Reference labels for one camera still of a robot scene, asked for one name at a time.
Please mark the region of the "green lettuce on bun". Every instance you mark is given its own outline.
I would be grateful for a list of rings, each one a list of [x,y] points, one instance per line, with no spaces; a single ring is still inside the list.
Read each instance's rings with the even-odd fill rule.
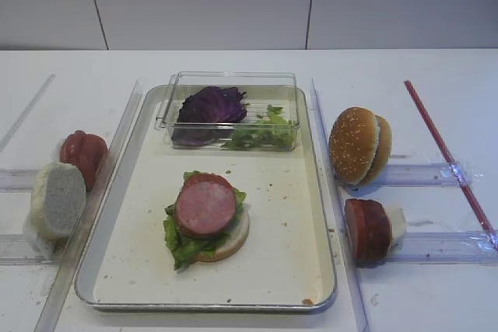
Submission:
[[[200,172],[197,170],[191,172],[185,172],[184,181],[194,173],[205,173],[205,172]],[[237,208],[238,208],[240,204],[244,205],[247,194],[241,190],[236,189],[232,184],[231,186],[236,195]],[[176,271],[179,271],[195,262],[200,262],[195,260],[199,252],[203,250],[214,250],[214,246],[216,244],[219,245],[225,241],[225,239],[228,236],[227,233],[228,229],[235,221],[239,210],[238,209],[236,210],[236,214],[233,221],[222,233],[206,239],[196,239],[181,233],[175,218],[176,201],[165,208],[166,218],[163,220],[163,229],[164,229],[164,241],[166,243],[167,249],[170,251],[174,259],[174,269]]]

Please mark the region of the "green lettuce in container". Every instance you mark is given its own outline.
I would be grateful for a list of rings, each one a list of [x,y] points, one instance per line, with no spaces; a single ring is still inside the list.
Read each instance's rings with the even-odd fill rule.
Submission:
[[[247,150],[273,148],[289,151],[294,148],[297,122],[283,116],[283,108],[271,104],[267,106],[266,116],[257,115],[258,120],[251,129],[237,129],[231,139],[222,145],[225,149]]]

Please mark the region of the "pink meat slice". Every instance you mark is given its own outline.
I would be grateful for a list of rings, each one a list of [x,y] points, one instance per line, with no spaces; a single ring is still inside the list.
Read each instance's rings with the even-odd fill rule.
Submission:
[[[233,221],[237,210],[231,187],[202,181],[184,187],[175,205],[175,218],[181,233],[206,239],[222,233]]]

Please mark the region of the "clear holder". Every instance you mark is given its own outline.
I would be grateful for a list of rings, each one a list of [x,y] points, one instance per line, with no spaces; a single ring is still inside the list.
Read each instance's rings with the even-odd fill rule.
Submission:
[[[487,232],[409,232],[380,260],[357,261],[359,267],[387,262],[409,264],[497,264],[497,234]]]
[[[71,187],[61,178],[57,168],[1,170],[1,192],[28,190],[66,192]]]
[[[72,240],[45,240],[41,236],[1,235],[1,265],[58,265]]]
[[[459,163],[388,164],[374,182],[390,187],[465,187],[472,178]]]

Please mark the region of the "bottom bun on tray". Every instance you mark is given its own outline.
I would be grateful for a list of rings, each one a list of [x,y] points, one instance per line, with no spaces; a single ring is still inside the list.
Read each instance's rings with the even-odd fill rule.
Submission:
[[[224,260],[235,254],[244,244],[248,237],[251,220],[247,209],[240,204],[239,211],[233,224],[228,229],[228,236],[222,244],[216,244],[214,250],[203,250],[195,258],[200,262],[216,262]]]

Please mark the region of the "stack of tomato slices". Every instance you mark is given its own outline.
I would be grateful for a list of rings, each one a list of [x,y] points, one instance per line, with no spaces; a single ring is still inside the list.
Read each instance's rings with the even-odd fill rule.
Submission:
[[[76,166],[82,173],[86,189],[91,191],[96,182],[100,163],[107,151],[107,144],[103,138],[77,130],[62,143],[59,161]]]

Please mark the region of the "clear holder upper right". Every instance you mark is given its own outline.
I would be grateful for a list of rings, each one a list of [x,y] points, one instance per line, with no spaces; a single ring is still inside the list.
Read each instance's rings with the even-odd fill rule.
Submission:
[[[472,178],[459,163],[388,164],[374,182],[390,187],[465,187]]]

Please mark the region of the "clear rail left of tray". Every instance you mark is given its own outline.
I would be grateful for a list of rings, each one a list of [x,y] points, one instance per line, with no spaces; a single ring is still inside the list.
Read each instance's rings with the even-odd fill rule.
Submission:
[[[134,123],[135,114],[142,99],[142,85],[136,81],[124,113],[110,144],[106,157],[100,165],[99,173],[94,188],[86,201],[86,207],[76,224],[72,235],[69,237],[64,255],[60,260],[58,273],[48,294],[44,308],[40,314],[35,332],[53,331],[57,325],[61,310],[65,304],[82,253],[93,227],[93,223],[99,214],[100,207],[106,197],[107,187],[112,180],[114,170],[118,163],[122,149],[128,138],[128,133]]]

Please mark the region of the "clear holder lower right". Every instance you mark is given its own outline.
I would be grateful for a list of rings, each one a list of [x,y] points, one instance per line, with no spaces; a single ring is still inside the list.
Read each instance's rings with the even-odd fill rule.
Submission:
[[[409,264],[497,264],[497,234],[487,232],[409,232],[380,260],[357,261],[359,267],[387,262]]]

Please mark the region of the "clear rail far left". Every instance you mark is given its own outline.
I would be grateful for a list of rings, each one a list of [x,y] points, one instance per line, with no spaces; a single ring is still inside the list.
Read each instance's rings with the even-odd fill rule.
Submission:
[[[41,87],[37,90],[35,95],[32,97],[30,102],[26,107],[20,112],[19,116],[14,120],[10,128],[3,135],[0,142],[0,152],[3,152],[7,144],[11,141],[12,137],[16,134],[20,126],[26,120],[30,112],[37,105],[43,95],[46,93],[47,89],[50,87],[51,83],[55,80],[56,74],[50,74]]]

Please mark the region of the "stack of meat slices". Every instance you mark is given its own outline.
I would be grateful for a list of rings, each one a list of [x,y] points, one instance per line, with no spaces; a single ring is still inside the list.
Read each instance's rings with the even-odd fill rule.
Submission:
[[[345,218],[355,261],[383,260],[391,245],[391,224],[383,205],[375,200],[347,199]]]

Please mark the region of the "sesame bun top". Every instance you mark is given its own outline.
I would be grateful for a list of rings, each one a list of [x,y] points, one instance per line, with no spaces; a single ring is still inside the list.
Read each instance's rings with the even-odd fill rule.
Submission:
[[[380,127],[375,114],[362,107],[350,107],[340,113],[329,136],[329,151],[338,177],[357,185],[373,163]]]

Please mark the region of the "white block behind meat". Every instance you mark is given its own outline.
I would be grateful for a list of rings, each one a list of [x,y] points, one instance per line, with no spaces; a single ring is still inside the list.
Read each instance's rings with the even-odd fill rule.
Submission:
[[[391,244],[395,245],[404,237],[407,231],[405,214],[402,208],[391,206],[387,208],[386,215],[391,225]]]

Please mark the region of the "white bun half upright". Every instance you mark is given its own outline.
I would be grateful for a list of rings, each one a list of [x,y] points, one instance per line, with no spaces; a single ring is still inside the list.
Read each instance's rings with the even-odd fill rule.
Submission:
[[[31,191],[29,218],[43,238],[70,236],[85,205],[86,184],[76,166],[52,162],[39,170]]]

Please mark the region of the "clear holder lower left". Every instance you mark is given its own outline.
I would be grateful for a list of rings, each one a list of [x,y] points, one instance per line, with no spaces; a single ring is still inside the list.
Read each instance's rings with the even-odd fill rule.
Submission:
[[[1,235],[1,265],[58,265],[72,240],[45,240],[41,236]]]

